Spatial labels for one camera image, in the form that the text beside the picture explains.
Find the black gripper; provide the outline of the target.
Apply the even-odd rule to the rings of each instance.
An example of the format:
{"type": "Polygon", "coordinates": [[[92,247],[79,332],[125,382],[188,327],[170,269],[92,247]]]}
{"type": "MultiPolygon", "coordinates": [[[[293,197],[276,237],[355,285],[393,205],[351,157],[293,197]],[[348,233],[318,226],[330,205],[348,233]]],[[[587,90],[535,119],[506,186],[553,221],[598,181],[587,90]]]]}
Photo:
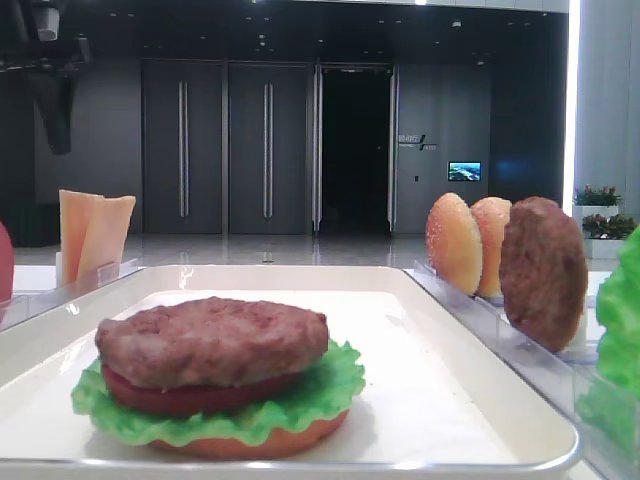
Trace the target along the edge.
{"type": "Polygon", "coordinates": [[[39,108],[53,154],[71,151],[71,115],[75,80],[68,74],[92,60],[89,39],[85,36],[35,41],[1,47],[1,72],[44,72],[32,75],[32,91],[39,108]]]}

